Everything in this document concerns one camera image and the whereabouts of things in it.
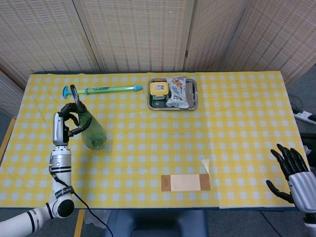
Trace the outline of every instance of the robotic arm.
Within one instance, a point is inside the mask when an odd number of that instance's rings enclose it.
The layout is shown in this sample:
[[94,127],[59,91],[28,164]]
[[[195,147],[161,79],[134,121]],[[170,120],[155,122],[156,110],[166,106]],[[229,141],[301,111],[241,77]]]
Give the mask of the robotic arm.
[[53,143],[56,147],[50,156],[49,172],[53,178],[52,189],[56,200],[0,222],[0,237],[27,236],[41,228],[48,219],[66,218],[74,211],[75,205],[71,197],[74,192],[71,186],[71,151],[68,149],[68,141],[69,137],[85,131],[92,118],[84,126],[70,131],[65,125],[68,119],[72,119],[75,125],[79,126],[77,118],[71,112],[78,112],[76,103],[65,105],[53,118]]
[[270,180],[266,183],[277,197],[295,204],[300,211],[305,213],[304,224],[309,236],[316,237],[316,178],[307,169],[302,156],[295,149],[289,150],[280,144],[277,144],[277,147],[282,155],[275,150],[271,150],[271,153],[280,164],[290,187],[290,194],[280,192]]

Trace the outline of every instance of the metal tray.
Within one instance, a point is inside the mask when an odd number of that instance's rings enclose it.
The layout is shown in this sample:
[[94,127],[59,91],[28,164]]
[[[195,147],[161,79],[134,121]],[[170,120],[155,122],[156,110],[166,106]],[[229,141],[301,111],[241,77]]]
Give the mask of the metal tray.
[[196,81],[193,79],[186,80],[186,98],[189,104],[189,107],[187,109],[180,109],[175,107],[153,107],[152,98],[150,96],[150,83],[156,81],[166,81],[166,79],[151,79],[148,82],[147,105],[151,110],[195,110],[198,107],[198,86]]

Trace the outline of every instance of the gray floor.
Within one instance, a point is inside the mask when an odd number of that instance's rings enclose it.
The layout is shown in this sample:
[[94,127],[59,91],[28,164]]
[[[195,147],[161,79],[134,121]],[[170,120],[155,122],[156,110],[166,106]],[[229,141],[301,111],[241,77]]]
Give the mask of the gray floor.
[[[297,80],[288,93],[298,96],[304,103],[304,110],[316,114],[316,66],[313,66],[303,77]],[[10,118],[0,112],[0,143],[3,140]],[[297,121],[300,132],[316,132],[316,125]],[[1,209],[0,221],[16,216],[26,209]],[[302,221],[303,214],[299,211],[265,211],[264,215],[273,224],[283,237],[304,237],[307,236],[306,229]],[[32,236],[47,237],[68,237],[73,236],[78,211],[71,217],[48,221],[44,227]],[[277,237],[278,235],[269,226],[259,211],[244,210],[210,210],[207,212],[208,228],[210,237]],[[92,224],[84,225],[82,237],[102,236],[102,229]]]

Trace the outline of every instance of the yellow checkered tablecloth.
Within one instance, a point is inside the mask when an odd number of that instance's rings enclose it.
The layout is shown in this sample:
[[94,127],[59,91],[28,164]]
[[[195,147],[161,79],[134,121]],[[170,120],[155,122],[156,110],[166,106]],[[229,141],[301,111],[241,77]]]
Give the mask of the yellow checkered tablecloth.
[[[197,82],[194,111],[152,111],[150,79],[186,76]],[[54,199],[48,173],[52,118],[77,89],[143,85],[142,91],[81,95],[108,141],[92,151],[70,138],[72,185],[92,208],[276,207],[265,180],[288,186],[270,149],[281,143],[304,154],[280,72],[31,75],[0,168],[0,207],[35,207]],[[162,192],[163,174],[206,173],[211,190]],[[76,200],[76,207],[84,207]]]

